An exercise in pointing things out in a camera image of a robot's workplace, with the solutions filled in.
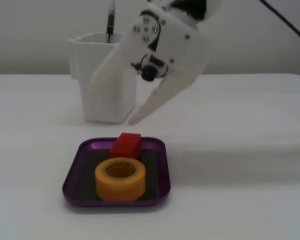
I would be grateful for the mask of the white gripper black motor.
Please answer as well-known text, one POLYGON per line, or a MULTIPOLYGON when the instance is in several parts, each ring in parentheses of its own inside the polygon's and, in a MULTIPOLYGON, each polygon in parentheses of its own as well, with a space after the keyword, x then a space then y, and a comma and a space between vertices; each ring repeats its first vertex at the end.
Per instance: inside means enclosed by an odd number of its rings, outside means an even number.
POLYGON ((173 0, 143 10, 91 75, 85 90, 88 120, 127 118, 135 106, 137 64, 155 41, 152 54, 167 65, 167 75, 128 123, 136 125, 192 85, 211 51, 211 40, 198 25, 222 5, 222 0, 173 0))

